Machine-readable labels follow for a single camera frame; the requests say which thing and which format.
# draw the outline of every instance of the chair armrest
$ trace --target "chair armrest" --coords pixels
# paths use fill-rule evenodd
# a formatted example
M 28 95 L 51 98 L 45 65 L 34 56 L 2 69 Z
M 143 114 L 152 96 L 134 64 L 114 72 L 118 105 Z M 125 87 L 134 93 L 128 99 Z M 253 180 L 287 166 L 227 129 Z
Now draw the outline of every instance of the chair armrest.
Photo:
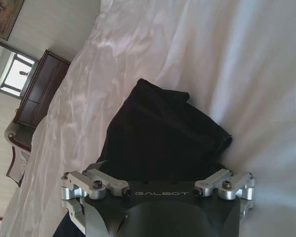
M 20 129 L 20 126 L 18 123 L 15 122 L 11 122 L 9 124 L 9 126 L 6 128 L 6 130 L 4 131 L 4 138 L 6 139 L 6 141 L 13 147 L 17 147 L 18 149 L 20 149 L 21 151 L 27 153 L 27 154 L 31 154 L 31 148 L 17 142 L 14 138 L 18 132 L 18 130 Z

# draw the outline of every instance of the bed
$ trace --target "bed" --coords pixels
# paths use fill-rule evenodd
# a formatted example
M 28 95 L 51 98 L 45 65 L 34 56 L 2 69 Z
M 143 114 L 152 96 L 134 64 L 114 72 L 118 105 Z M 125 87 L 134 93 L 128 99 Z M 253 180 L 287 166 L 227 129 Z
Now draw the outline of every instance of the bed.
M 188 92 L 233 135 L 221 162 L 257 179 L 241 236 L 296 237 L 296 1 L 286 0 L 103 0 L 34 133 L 0 237 L 53 235 L 60 177 L 97 160 L 139 78 Z

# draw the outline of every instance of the white wall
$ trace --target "white wall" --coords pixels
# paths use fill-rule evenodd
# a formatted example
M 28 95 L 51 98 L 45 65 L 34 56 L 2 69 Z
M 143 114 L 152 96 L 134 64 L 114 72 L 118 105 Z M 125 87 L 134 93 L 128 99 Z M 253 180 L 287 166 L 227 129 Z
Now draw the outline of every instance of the white wall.
M 20 100 L 0 93 L 0 217 L 3 216 L 17 187 L 12 179 L 5 176 L 12 161 L 12 148 L 4 139 L 3 133 L 13 119 L 19 104 Z
M 46 49 L 72 61 L 100 12 L 100 0 L 25 0 L 8 42 L 40 59 Z

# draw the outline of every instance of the black screw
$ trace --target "black screw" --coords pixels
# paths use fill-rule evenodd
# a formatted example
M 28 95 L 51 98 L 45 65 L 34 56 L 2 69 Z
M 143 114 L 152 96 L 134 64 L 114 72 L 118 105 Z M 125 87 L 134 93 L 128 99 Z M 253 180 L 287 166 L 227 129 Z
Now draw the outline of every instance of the black screw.
M 123 190 L 122 190 L 122 195 L 123 195 L 123 197 L 129 197 L 129 196 L 131 196 L 131 194 L 132 194 L 132 190 L 130 189 L 130 187 L 126 187 L 126 188 L 123 188 Z
M 230 181 L 228 181 L 228 180 L 225 180 L 225 181 L 222 182 L 222 187 L 224 189 L 231 189 L 231 186 L 232 186 L 232 183 Z
M 193 193 L 196 197 L 200 198 L 203 196 L 203 191 L 202 190 L 199 190 L 199 189 L 194 189 L 193 190 Z
M 95 189 L 100 189 L 102 187 L 102 181 L 101 180 L 96 180 L 93 182 L 93 187 Z
M 63 178 L 64 178 L 64 179 L 68 179 L 68 174 L 69 174 L 69 172 L 64 173 Z

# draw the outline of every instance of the mirror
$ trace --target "mirror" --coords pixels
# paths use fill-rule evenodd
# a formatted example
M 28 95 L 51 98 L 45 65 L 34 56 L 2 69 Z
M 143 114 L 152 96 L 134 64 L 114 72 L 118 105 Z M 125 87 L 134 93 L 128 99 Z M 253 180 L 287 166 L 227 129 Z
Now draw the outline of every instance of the mirror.
M 0 43 L 0 92 L 23 97 L 37 61 Z

